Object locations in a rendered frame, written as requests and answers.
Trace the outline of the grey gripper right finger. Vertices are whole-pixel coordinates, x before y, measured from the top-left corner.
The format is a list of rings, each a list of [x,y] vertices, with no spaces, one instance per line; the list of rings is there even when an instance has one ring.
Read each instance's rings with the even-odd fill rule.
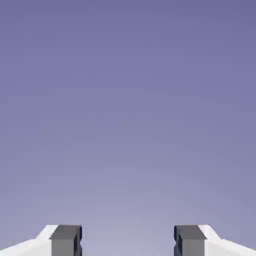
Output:
[[[173,256],[256,256],[256,249],[222,239],[209,224],[174,226]]]

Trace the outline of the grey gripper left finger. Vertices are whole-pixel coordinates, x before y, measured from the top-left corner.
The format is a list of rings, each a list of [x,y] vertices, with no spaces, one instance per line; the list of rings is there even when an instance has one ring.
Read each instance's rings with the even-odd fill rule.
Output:
[[[36,238],[0,250],[0,256],[83,256],[81,225],[48,224]]]

